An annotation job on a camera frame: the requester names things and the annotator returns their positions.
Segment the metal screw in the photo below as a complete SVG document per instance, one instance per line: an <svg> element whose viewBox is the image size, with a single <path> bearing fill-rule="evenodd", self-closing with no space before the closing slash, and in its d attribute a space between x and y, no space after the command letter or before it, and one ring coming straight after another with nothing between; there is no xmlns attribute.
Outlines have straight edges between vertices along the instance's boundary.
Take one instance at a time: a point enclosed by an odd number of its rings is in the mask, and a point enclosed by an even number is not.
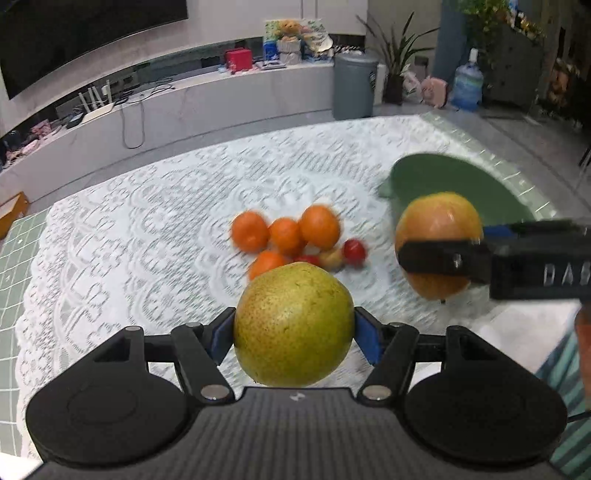
<svg viewBox="0 0 591 480"><path fill-rule="evenodd" d="M205 385L201 389L201 396L208 400L222 400L230 394L230 389L223 385Z"/></svg>
<svg viewBox="0 0 591 480"><path fill-rule="evenodd" d="M386 400L392 395L392 391L384 385L369 385L362 393L369 400Z"/></svg>
<svg viewBox="0 0 591 480"><path fill-rule="evenodd" d="M455 254L453 256L453 266L456 267L456 270L462 266L462 256L460 254Z"/></svg>

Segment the red box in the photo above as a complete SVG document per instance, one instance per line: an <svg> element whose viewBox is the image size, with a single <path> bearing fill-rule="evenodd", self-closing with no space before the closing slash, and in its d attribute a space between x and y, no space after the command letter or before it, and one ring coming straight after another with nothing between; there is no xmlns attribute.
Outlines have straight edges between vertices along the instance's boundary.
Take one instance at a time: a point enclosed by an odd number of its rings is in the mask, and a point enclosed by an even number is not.
<svg viewBox="0 0 591 480"><path fill-rule="evenodd" d="M226 67L233 73L252 68L252 52L248 48L236 48L226 52Z"/></svg>

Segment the tangerine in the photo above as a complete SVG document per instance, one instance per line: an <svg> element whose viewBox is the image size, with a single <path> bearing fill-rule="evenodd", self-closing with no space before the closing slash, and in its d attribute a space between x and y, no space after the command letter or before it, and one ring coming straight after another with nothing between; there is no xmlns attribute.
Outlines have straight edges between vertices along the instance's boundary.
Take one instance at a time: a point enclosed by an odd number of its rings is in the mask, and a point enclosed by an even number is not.
<svg viewBox="0 0 591 480"><path fill-rule="evenodd" d="M297 257L304 251L306 241L301 236L300 226L291 218L282 217L269 227L271 243L288 257Z"/></svg>
<svg viewBox="0 0 591 480"><path fill-rule="evenodd" d="M321 250L330 250L340 238L340 222L326 205L312 205L300 218L304 240Z"/></svg>
<svg viewBox="0 0 591 480"><path fill-rule="evenodd" d="M269 227L260 213L247 210L233 220L230 237L238 249L254 254L267 247Z"/></svg>
<svg viewBox="0 0 591 480"><path fill-rule="evenodd" d="M252 263L248 269L248 278L251 280L257 278L259 275L273 270L277 267L287 265L289 260L283 255L272 250L265 250L259 254L256 260Z"/></svg>

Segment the green bowl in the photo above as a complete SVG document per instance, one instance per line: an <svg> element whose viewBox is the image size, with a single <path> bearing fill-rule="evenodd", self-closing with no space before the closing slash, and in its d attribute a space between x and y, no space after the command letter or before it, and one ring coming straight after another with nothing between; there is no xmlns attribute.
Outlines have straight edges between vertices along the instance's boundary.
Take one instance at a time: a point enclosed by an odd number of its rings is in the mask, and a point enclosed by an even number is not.
<svg viewBox="0 0 591 480"><path fill-rule="evenodd" d="M419 153L398 160L378 189L390 199L393 225L414 199L455 192L470 201L484 225L534 220L534 215L499 180L481 168L447 155Z"/></svg>

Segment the gray trash can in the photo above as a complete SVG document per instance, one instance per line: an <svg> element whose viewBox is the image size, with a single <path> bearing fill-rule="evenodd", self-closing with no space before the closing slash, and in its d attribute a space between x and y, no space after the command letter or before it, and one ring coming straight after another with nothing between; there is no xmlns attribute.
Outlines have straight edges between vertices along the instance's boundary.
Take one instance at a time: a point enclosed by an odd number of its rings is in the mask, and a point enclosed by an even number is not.
<svg viewBox="0 0 591 480"><path fill-rule="evenodd" d="M335 120L372 116L378 59L374 56L339 53L335 56Z"/></svg>

